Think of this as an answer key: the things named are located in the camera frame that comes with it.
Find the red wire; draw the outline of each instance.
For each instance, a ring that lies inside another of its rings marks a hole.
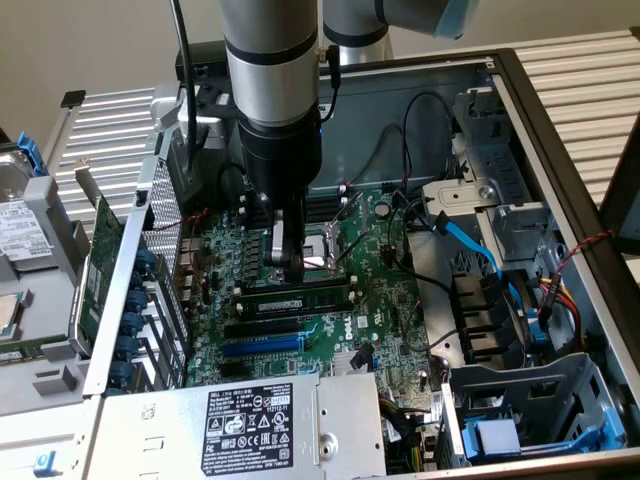
[[[567,264],[569,263],[569,259],[578,250],[582,250],[587,245],[593,245],[594,243],[598,243],[600,240],[604,240],[605,238],[614,237],[615,234],[616,233],[613,230],[608,230],[606,232],[600,232],[600,233],[597,233],[595,235],[592,235],[591,237],[585,238],[582,242],[580,242],[578,245],[576,245],[571,250],[569,250],[569,254],[567,255],[567,258],[565,258],[562,261],[562,263],[560,265],[558,265],[558,268],[556,269],[556,273],[560,273],[562,271],[562,269],[567,266]]]
[[[546,297],[547,294],[549,293],[549,286],[541,283],[540,289],[545,293],[545,297]],[[582,318],[580,317],[580,312],[578,311],[578,307],[562,292],[556,292],[556,298],[562,305],[567,307],[569,311],[573,314],[573,320],[575,322],[575,331],[576,331],[576,348],[578,350],[581,350],[582,349]]]
[[[195,221],[199,221],[198,219],[202,218],[204,215],[207,215],[207,213],[209,213],[209,209],[205,208],[200,215],[192,215],[191,217],[183,218],[183,219],[178,220],[177,222],[173,222],[173,223],[171,223],[169,225],[163,225],[162,227],[154,228],[153,231],[154,232],[160,232],[162,230],[168,230],[171,227],[175,227],[176,225],[189,223],[189,222],[192,222],[194,220]]]

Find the circuit board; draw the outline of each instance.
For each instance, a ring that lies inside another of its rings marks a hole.
[[[380,257],[380,246],[387,243],[388,222],[375,216],[374,207],[380,202],[390,206],[391,196],[380,190],[370,190],[364,192],[363,201],[364,209],[362,204],[356,204],[350,215],[340,221],[341,240],[346,246],[362,233],[363,211],[367,220],[368,233],[351,252],[345,266],[349,275],[357,279],[357,301],[346,311],[300,317],[304,325],[301,332],[306,337],[304,351],[244,356],[241,361],[249,373],[238,380],[315,372],[320,375],[346,373],[340,370],[350,369],[349,359],[363,343],[370,342],[375,348],[374,371],[379,391],[392,397],[399,406],[429,408],[428,386],[421,389],[419,385],[420,372],[429,369],[427,357],[407,348],[398,325],[403,322],[407,326],[413,344],[426,341],[422,317],[416,317],[414,313],[419,301],[416,282],[400,270],[389,269]],[[394,243],[399,240],[400,222],[397,218],[392,225]],[[322,224],[308,225],[307,236],[322,228]],[[225,362],[222,347],[228,340],[224,328],[238,323],[233,288],[238,281],[251,287],[277,282],[273,268],[256,262],[264,248],[264,235],[264,231],[245,230],[237,225],[229,213],[223,213],[211,229],[201,234],[203,242],[213,251],[214,259],[205,270],[216,276],[217,288],[212,292],[211,305],[200,304],[200,310],[191,309],[195,343],[188,366],[187,386],[235,380],[223,377],[217,368]],[[311,271],[305,280],[315,280],[326,274]],[[324,300],[331,295],[342,299],[346,295],[345,287],[305,291],[301,298]],[[276,294],[267,294],[261,302],[277,302],[279,298]]]
[[[96,208],[91,250],[85,263],[78,303],[77,323],[90,341],[95,340],[98,334],[122,233],[122,225],[101,196]]]

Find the cable connector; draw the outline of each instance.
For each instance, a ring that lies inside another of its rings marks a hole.
[[[331,74],[331,88],[337,90],[342,84],[342,76],[340,75],[340,47],[338,45],[329,45],[326,58],[329,63],[329,73]]]
[[[443,237],[448,233],[447,225],[449,222],[449,215],[444,213],[444,210],[442,210],[436,217],[436,221],[434,223],[435,229],[438,230]]]
[[[560,286],[560,280],[562,277],[559,274],[553,275],[551,277],[551,283],[549,284],[549,293],[544,297],[544,301],[542,302],[542,306],[538,311],[538,322],[540,323],[540,327],[543,330],[547,330],[548,321],[551,318],[551,314],[553,312],[553,302],[556,299],[556,293],[558,292],[558,287]]]

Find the blue clip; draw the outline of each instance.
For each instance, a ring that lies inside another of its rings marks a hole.
[[[44,161],[42,160],[42,155],[40,155],[40,150],[38,150],[36,142],[22,132],[16,145],[18,145],[18,148],[26,153],[29,160],[31,160],[31,166],[37,177],[44,177],[49,174],[47,167],[44,166]]]
[[[54,450],[38,455],[33,464],[33,476],[36,478],[51,478],[57,476],[58,472],[53,469],[53,461],[55,458],[56,452]]]
[[[547,335],[540,328],[540,322],[538,322],[538,312],[535,308],[527,309],[527,323],[529,324],[529,331],[533,337],[533,343],[536,345],[546,345],[549,343]]]

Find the silver robot arm segment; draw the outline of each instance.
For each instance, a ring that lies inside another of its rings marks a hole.
[[[315,0],[222,0],[247,172],[273,215],[267,264],[302,281],[307,186],[322,160]]]

